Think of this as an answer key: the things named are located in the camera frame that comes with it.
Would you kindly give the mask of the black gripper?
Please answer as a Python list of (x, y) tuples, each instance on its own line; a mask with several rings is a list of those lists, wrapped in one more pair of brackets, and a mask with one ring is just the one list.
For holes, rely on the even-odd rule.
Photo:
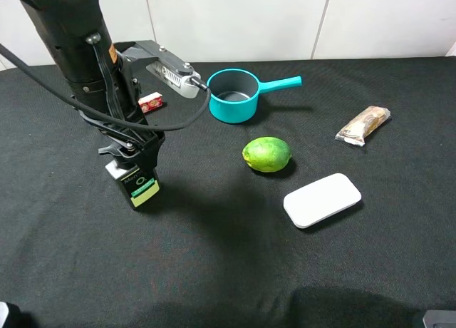
[[(78, 62), (69, 65), (72, 99), (112, 118), (148, 125), (138, 104), (140, 84), (123, 62)], [(126, 157), (138, 157), (137, 165), (153, 171), (165, 133), (161, 130), (135, 130), (98, 118), (79, 110), (82, 119), (110, 139), (110, 145), (99, 148), (100, 155), (114, 157), (119, 168), (132, 168)]]

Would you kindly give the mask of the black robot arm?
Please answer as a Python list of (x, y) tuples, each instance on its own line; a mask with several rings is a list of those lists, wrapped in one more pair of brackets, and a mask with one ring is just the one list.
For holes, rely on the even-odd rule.
[(165, 133), (148, 125), (138, 103), (140, 82), (114, 44), (99, 0), (20, 0), (72, 90), (71, 105), (112, 143), (101, 148), (124, 168), (152, 173)]

